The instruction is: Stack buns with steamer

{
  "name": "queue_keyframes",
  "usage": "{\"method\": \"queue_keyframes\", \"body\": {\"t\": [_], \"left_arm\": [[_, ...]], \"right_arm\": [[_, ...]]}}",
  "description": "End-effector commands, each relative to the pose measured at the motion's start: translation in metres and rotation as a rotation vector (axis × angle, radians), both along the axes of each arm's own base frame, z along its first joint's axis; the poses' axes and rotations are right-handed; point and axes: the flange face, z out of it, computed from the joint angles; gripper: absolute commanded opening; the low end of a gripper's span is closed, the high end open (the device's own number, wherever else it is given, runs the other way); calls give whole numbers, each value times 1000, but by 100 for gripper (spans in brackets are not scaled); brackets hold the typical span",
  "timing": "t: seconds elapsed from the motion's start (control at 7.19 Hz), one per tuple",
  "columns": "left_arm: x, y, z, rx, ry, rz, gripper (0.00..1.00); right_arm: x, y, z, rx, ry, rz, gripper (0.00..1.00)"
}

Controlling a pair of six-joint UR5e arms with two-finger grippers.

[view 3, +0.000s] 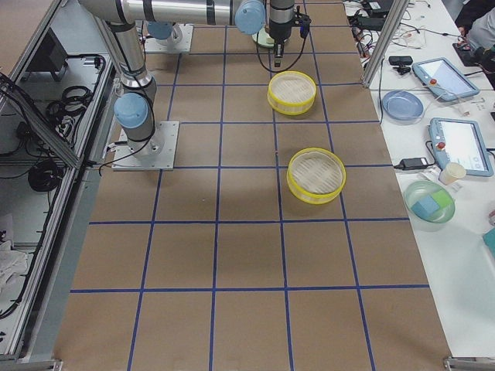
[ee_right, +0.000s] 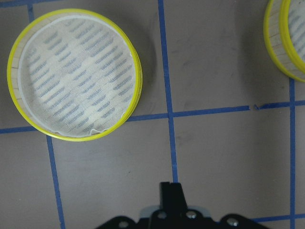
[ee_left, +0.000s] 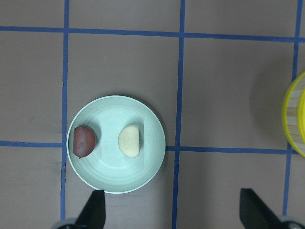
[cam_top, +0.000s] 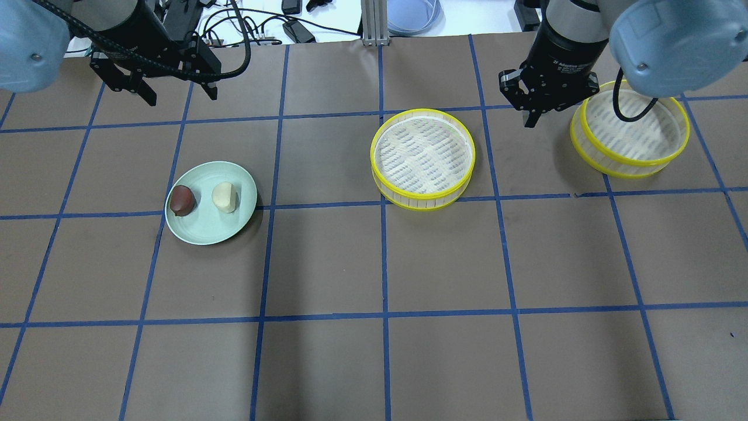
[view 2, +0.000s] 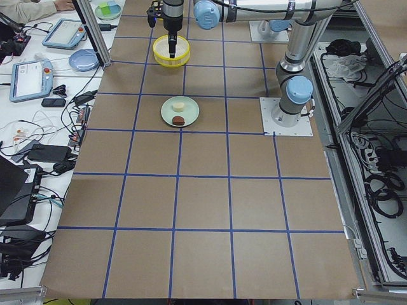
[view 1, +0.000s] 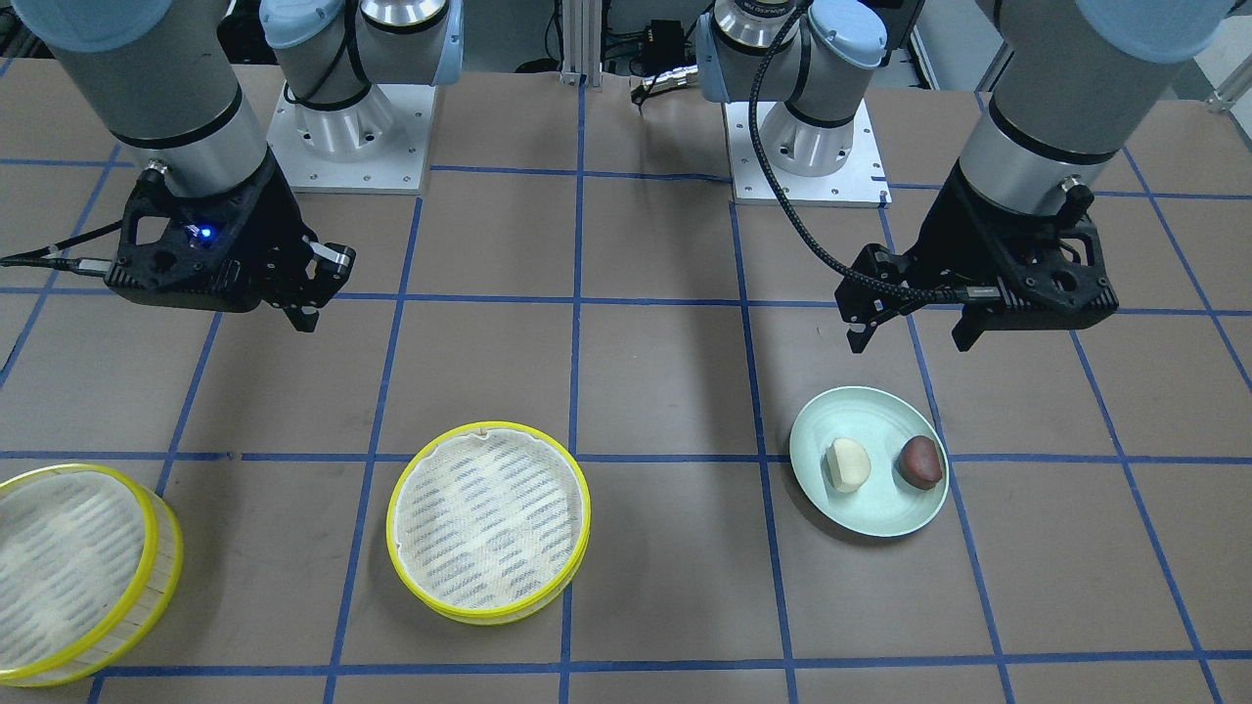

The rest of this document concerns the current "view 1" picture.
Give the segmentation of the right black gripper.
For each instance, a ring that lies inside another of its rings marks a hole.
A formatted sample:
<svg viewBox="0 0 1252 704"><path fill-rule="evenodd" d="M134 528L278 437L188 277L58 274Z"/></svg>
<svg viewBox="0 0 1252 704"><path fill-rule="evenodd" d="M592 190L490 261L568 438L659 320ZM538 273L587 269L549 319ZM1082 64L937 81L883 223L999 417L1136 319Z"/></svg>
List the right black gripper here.
<svg viewBox="0 0 1252 704"><path fill-rule="evenodd" d="M172 180L172 168L156 159L138 177L108 289L143 306L223 313L267 303L295 332L313 333L321 308L347 284L356 252L322 243L304 224L273 153L223 195L177 197Z"/></svg>

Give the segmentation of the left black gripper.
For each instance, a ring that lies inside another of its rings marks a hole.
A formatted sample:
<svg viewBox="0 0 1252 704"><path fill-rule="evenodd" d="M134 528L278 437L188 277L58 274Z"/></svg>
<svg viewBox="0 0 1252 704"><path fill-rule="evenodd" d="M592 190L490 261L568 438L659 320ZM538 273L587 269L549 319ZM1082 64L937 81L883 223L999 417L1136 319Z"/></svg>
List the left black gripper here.
<svg viewBox="0 0 1252 704"><path fill-rule="evenodd" d="M885 322L925 306L962 304L952 339L969 352L989 329L1089 329L1119 308L1090 205L1073 175L1055 183L1060 205L1023 215L979 195L959 167L903 253L869 244L835 302L861 355Z"/></svg>

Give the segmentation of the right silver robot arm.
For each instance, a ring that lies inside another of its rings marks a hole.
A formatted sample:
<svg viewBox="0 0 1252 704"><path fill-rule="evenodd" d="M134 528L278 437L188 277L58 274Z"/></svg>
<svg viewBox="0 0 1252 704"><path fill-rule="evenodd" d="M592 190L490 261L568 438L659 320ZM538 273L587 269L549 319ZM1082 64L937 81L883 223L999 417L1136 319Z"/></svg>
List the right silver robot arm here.
<svg viewBox="0 0 1252 704"><path fill-rule="evenodd" d="M263 1L285 76L263 128L192 1L14 8L140 170L119 220L3 264L98 277L143 306L268 304L299 332L357 254L319 241L288 177L300 190L419 192L434 89L464 68L461 1Z"/></svg>

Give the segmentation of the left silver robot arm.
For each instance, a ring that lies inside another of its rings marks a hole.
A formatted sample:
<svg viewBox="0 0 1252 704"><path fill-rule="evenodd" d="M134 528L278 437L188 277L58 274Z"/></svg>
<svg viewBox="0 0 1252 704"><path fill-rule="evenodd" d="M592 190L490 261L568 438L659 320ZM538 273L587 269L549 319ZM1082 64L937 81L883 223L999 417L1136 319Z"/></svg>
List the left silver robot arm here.
<svg viewBox="0 0 1252 704"><path fill-rule="evenodd" d="M715 1L694 26L700 89L746 103L766 187L811 252L841 276L835 299L860 353L876 327L962 304L952 336L1089 329L1118 311L1090 218L1092 187L1186 61L1247 1L984 1L1012 58L916 243L838 261L801 222L780 174L828 177L851 153L854 116L888 28L860 1Z"/></svg>

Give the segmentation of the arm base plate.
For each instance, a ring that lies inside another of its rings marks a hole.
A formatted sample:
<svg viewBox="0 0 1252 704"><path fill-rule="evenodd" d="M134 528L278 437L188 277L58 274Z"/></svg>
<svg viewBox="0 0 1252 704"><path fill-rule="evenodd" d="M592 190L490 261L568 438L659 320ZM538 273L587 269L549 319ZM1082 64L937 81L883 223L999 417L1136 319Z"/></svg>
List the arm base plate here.
<svg viewBox="0 0 1252 704"><path fill-rule="evenodd" d="M734 200L777 205L747 129L747 103L724 106ZM757 132L777 183L794 205L889 205L893 200L871 113L865 101L850 123L818 128L801 123L780 103L757 108Z"/></svg>
<svg viewBox="0 0 1252 704"><path fill-rule="evenodd" d="M280 96L267 140L290 188L327 195L419 195L438 89L384 84L338 110Z"/></svg>

